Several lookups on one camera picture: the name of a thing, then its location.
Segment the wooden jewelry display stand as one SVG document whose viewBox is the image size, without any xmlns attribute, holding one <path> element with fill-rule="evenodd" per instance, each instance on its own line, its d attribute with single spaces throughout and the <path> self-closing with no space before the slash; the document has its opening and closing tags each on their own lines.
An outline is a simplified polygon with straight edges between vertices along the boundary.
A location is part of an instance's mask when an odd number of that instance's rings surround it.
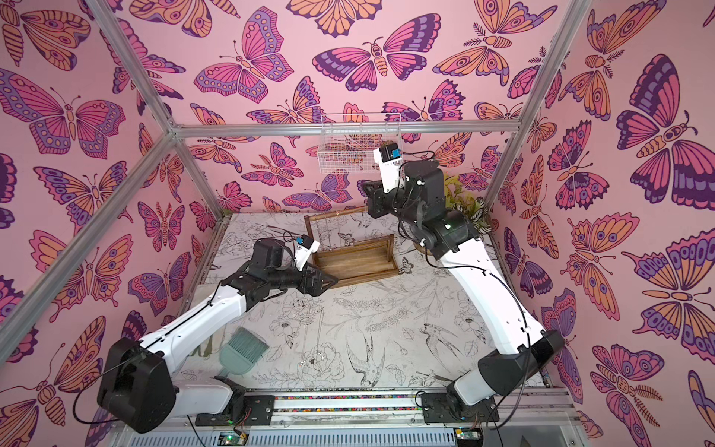
<svg viewBox="0 0 715 447">
<path fill-rule="evenodd" d="M 307 235 L 319 244 L 310 262 L 338 279 L 339 287 L 398 275 L 393 231 L 365 206 L 305 216 Z"/>
</svg>

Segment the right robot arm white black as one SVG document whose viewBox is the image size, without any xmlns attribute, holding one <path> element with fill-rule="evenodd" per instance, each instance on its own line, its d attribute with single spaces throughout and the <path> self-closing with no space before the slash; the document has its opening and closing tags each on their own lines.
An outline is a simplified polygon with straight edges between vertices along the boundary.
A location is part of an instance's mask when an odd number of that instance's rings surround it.
<svg viewBox="0 0 715 447">
<path fill-rule="evenodd" d="M 495 349 L 476 368 L 446 389 L 455 418 L 473 422 L 480 404 L 496 416 L 495 396 L 502 398 L 547 366 L 565 347 L 563 336 L 547 330 L 529 314 L 519 298 L 493 268 L 485 244 L 472 221 L 447 207 L 444 176 L 436 160 L 378 161 L 381 178 L 361 188 L 373 218 L 393 215 L 409 225 L 413 242 L 426 251 L 426 262 L 451 273 L 482 316 Z"/>
</svg>

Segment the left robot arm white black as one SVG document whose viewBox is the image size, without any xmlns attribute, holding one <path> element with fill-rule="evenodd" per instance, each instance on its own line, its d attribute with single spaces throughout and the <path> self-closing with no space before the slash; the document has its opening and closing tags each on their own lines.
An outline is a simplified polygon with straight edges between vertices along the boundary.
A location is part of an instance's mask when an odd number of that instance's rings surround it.
<svg viewBox="0 0 715 447">
<path fill-rule="evenodd" d="M 336 285 L 336 277 L 309 262 L 319 247 L 307 235 L 293 249 L 275 238 L 257 240 L 251 259 L 198 305 L 137 341 L 123 337 L 113 344 L 98 406 L 140 434 L 173 417 L 228 413 L 237 420 L 243 387 L 222 377 L 180 383 L 173 376 L 195 348 L 256 305 L 290 290 L 318 297 Z"/>
</svg>

